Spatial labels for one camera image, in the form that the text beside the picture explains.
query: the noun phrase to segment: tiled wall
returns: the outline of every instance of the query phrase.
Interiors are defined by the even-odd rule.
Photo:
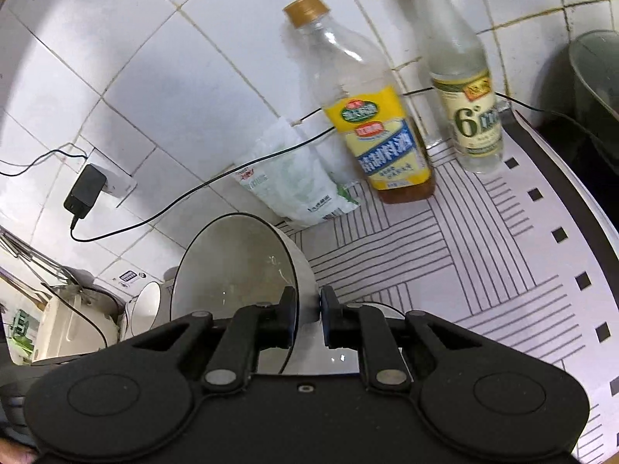
[[[278,116],[295,121],[317,108],[282,12],[291,1],[7,0],[0,10],[0,160],[23,164],[68,143],[87,153],[96,148],[138,184],[118,207],[102,195],[76,235],[148,218],[228,167]],[[428,85],[410,0],[324,1],[385,51],[404,88]],[[487,48],[497,90],[560,109],[571,105],[570,40],[612,29],[614,15],[619,24],[619,0],[453,1]],[[432,93],[410,102],[425,129],[441,123]],[[301,130],[311,136],[326,127],[317,113]],[[69,238],[63,200],[79,165],[52,157],[2,178],[0,224],[104,285],[129,269],[144,282],[168,277],[218,215],[241,210],[278,221],[224,179],[153,225],[78,244]]]

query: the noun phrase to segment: power adapter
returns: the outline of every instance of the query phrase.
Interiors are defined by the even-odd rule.
[[[86,165],[64,200],[64,208],[73,215],[71,230],[77,220],[86,218],[106,183],[107,178],[101,171],[92,164]]]

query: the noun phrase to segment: wall socket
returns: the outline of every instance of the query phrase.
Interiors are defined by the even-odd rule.
[[[84,166],[88,164],[92,164],[107,178],[108,181],[103,187],[103,192],[112,197],[112,200],[108,202],[114,207],[118,206],[137,185],[137,181],[96,148],[92,151],[88,160],[84,162]]]

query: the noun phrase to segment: plastic bottle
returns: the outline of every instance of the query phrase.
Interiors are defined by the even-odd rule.
[[[381,200],[432,195],[425,146],[380,49],[335,22],[321,0],[297,0],[284,11],[304,39],[314,97]]]
[[[450,0],[413,0],[422,54],[466,170],[491,172],[503,157],[502,126],[484,45]]]

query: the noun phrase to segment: yellow label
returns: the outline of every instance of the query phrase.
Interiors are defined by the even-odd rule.
[[[433,83],[447,110],[459,150],[470,157],[494,153],[500,147],[502,134],[488,70],[468,80]]]
[[[431,172],[392,87],[343,99],[325,113],[377,190],[419,185]]]

